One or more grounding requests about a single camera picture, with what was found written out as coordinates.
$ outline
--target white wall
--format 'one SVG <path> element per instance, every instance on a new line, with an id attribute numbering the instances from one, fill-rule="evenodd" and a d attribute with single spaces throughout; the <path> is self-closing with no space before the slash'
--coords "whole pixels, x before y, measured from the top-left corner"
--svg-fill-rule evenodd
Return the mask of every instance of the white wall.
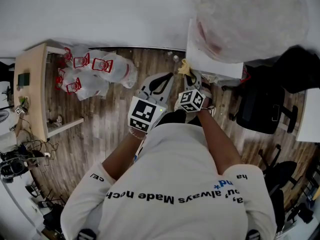
<path id="1" fill-rule="evenodd" d="M 0 58 L 47 39 L 186 49 L 193 0 L 0 0 Z"/>
<path id="2" fill-rule="evenodd" d="M 0 193 L 1 234 L 8 240 L 31 239 L 36 233 L 35 227 L 18 208 L 2 181 Z"/>

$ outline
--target white t-shirt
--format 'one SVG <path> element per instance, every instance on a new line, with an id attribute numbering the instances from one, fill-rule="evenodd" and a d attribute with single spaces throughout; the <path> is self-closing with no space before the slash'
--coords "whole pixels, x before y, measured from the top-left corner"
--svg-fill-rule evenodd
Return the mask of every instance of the white t-shirt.
<path id="1" fill-rule="evenodd" d="M 244 240 L 251 228 L 272 240 L 277 228 L 262 171 L 239 164 L 219 175 L 203 129 L 191 124 L 153 129 L 117 182 L 94 165 L 61 215 L 67 240 L 99 204 L 98 240 Z"/>

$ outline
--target chair wheel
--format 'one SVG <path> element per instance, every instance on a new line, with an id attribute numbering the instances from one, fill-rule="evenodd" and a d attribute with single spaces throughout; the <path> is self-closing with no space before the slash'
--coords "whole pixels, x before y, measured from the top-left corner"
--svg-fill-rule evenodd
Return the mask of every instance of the chair wheel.
<path id="1" fill-rule="evenodd" d="M 235 115 L 234 114 L 229 114 L 229 119 L 231 120 L 231 121 L 235 121 L 236 120 L 236 117 L 235 117 Z"/>
<path id="2" fill-rule="evenodd" d="M 6 184 L 14 182 L 14 178 L 2 178 L 2 181 Z"/>

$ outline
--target wooden table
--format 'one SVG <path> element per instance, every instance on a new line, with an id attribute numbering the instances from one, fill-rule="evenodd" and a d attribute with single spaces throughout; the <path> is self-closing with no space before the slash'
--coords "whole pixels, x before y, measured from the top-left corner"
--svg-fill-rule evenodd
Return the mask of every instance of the wooden table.
<path id="1" fill-rule="evenodd" d="M 26 121 L 23 121 L 23 127 L 26 130 L 31 129 L 35 138 L 44 142 L 51 136 L 61 133 L 84 121 L 83 118 L 79 118 L 70 123 L 63 124 L 52 131 L 48 131 L 45 102 L 45 76 L 48 53 L 63 55 L 65 50 L 42 43 L 25 51 L 16 58 L 13 80 L 14 106 L 16 107 L 20 104 L 19 97 L 27 97 L 29 102 L 29 110 L 24 119 L 28 121 L 30 125 Z M 20 90 L 17 90 L 18 75 L 23 73 L 30 73 L 29 86 L 24 86 Z"/>

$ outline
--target white box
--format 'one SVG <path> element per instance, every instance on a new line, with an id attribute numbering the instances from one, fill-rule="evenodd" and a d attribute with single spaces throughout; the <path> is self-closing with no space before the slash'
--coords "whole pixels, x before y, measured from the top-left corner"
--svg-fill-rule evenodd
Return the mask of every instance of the white box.
<path id="1" fill-rule="evenodd" d="M 201 110 L 206 96 L 201 94 L 197 89 L 187 90 L 179 93 L 180 107 L 187 113 Z"/>
<path id="2" fill-rule="evenodd" d="M 133 96 L 128 113 L 128 125 L 148 133 L 159 122 L 166 110 L 163 106 Z"/>

